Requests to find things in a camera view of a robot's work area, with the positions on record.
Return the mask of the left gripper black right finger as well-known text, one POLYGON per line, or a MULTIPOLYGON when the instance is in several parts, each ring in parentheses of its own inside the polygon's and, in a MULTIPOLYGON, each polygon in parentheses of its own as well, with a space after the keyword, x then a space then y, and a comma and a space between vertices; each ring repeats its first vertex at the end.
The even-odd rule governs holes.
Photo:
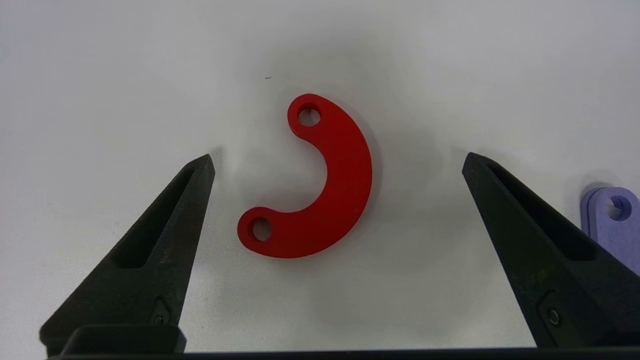
POLYGON ((493 159, 461 172, 538 347, 639 346, 638 275, 493 159))

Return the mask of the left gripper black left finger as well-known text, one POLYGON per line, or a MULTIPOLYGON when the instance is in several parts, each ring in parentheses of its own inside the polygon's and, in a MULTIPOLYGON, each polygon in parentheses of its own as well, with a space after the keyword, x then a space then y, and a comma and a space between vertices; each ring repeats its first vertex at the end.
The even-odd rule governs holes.
POLYGON ((64 344, 84 326, 176 326, 185 303, 215 168, 188 162, 41 326, 43 344, 64 344))

